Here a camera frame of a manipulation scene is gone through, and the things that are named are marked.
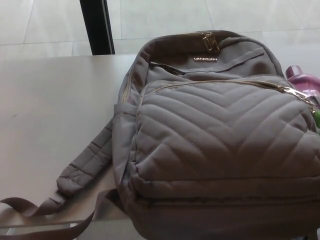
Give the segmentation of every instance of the zipper pull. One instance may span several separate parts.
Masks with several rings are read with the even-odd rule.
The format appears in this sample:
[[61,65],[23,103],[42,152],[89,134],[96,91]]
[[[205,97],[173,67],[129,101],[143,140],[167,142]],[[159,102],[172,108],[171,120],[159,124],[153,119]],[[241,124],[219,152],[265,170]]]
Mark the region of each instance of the zipper pull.
[[215,53],[219,53],[220,52],[220,48],[219,45],[216,41],[216,37],[212,32],[206,32],[206,33],[202,33],[203,34],[203,41],[204,41],[204,45],[207,49],[208,52],[212,52],[214,51]]
[[298,99],[300,99],[301,101],[305,102],[306,104],[309,105],[309,110],[310,110],[311,114],[313,116],[315,115],[316,105],[308,99],[308,95],[304,94],[303,92],[297,91],[291,87],[287,87],[287,86],[279,86],[278,91],[281,93],[287,93],[287,94],[293,95],[293,96],[297,97]]

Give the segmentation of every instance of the table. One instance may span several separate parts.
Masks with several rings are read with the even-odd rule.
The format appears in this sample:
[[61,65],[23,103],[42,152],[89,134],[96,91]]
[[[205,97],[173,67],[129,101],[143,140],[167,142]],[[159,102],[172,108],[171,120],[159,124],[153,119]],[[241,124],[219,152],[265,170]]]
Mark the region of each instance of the table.
[[[320,45],[271,46],[282,64],[320,76]],[[134,55],[60,57],[0,62],[0,199],[39,205],[56,189],[61,171],[113,115]],[[115,186],[111,170],[63,212],[21,218],[0,204],[0,228],[77,223],[94,209],[98,192]],[[96,220],[126,216],[106,205]]]

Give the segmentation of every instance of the adjustable strap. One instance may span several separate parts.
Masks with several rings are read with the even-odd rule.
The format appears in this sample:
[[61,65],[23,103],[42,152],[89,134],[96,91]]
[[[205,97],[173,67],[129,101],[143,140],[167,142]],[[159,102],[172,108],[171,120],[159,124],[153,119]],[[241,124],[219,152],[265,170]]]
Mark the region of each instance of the adjustable strap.
[[[24,217],[45,216],[56,213],[68,199],[89,185],[96,176],[112,163],[112,124],[113,120],[93,139],[93,141],[77,156],[57,179],[58,190],[40,206],[20,198],[9,197],[0,203],[11,206]],[[116,189],[99,193],[95,208],[105,198],[115,202],[123,210]],[[0,236],[0,240],[73,240],[89,225],[94,212],[82,223],[67,229],[33,232],[23,235]]]
[[[94,217],[95,211],[99,208],[101,203],[106,199],[112,201],[117,199],[119,200],[119,196],[116,196],[118,196],[118,191],[116,188],[100,192],[96,198],[94,211],[90,214],[89,217],[87,217],[83,222],[79,223],[76,226],[49,231],[31,232],[21,235],[0,235],[0,240],[73,240],[78,237],[84,230],[86,230],[92,218]],[[25,209],[28,209],[29,204],[30,202],[27,201]]]
[[52,197],[49,197],[39,207],[32,202],[20,198],[9,197],[0,201],[0,203],[7,204],[20,213],[24,217],[51,215],[58,211],[64,205],[66,198],[55,192]]

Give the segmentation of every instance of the zippered pocket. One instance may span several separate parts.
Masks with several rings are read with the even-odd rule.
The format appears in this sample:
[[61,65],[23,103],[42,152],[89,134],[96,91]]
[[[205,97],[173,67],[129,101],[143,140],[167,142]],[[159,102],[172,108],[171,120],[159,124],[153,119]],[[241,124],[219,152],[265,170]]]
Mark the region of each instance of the zippered pocket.
[[180,86],[186,86],[186,85],[197,85],[197,84],[204,84],[204,83],[233,83],[233,84],[240,84],[240,85],[250,85],[255,86],[262,89],[270,89],[275,90],[283,94],[290,94],[292,96],[295,96],[300,101],[303,101],[309,106],[309,111],[314,116],[316,111],[315,104],[308,99],[308,95],[304,94],[303,92],[297,91],[296,89],[293,89],[288,86],[282,86],[279,84],[275,84],[268,81],[254,81],[254,80],[207,80],[207,81],[192,81],[192,82],[183,82],[183,83],[173,83],[173,84],[167,84],[161,87],[156,88],[155,90],[149,92],[148,94],[156,93],[162,89],[167,88],[174,88],[174,87],[180,87]]
[[[282,78],[266,78],[149,84],[140,95],[130,156],[139,193],[148,198],[254,197],[260,191],[295,196],[289,187],[293,179],[320,174],[308,167],[320,150],[313,103],[277,84]],[[272,181],[278,178],[281,187]],[[261,186],[265,179],[270,184]],[[207,187],[198,188],[199,181]]]

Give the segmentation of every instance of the pink water bottle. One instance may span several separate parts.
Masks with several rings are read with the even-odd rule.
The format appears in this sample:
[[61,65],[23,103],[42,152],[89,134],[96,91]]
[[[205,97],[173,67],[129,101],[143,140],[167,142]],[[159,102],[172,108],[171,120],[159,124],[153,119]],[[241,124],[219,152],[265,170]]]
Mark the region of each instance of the pink water bottle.
[[308,97],[320,96],[320,79],[311,74],[304,74],[299,66],[290,66],[285,71],[286,78],[295,88]]

